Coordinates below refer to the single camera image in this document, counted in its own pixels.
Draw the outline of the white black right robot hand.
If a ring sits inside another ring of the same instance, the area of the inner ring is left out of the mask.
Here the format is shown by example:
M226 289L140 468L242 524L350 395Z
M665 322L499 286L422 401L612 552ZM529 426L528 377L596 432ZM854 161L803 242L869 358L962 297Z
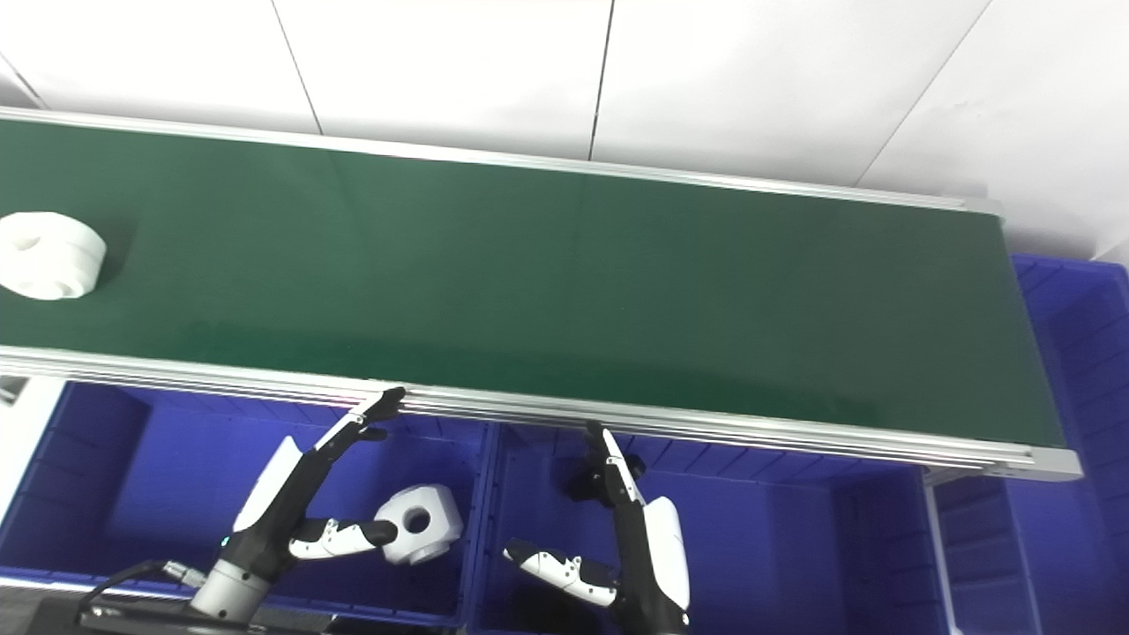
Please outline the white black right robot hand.
M587 421L585 441L585 469L567 494L610 510L618 569L519 538L505 543L504 558L562 594L607 610L624 634L685 634L691 586L677 507L665 496L644 498L637 480L645 463L625 454L603 423Z

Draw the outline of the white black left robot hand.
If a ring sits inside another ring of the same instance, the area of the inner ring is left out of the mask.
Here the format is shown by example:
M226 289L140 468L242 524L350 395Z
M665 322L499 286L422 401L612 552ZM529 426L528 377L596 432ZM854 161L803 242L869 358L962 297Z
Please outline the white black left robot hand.
M400 530L394 522L310 517L307 511L347 450L360 441L387 437L387 430L374 429L371 423L395 418L404 397L406 389L391 388L351 407L306 451L285 437L251 488L215 565L233 568L238 581L274 583L295 562L343 557L395 542Z

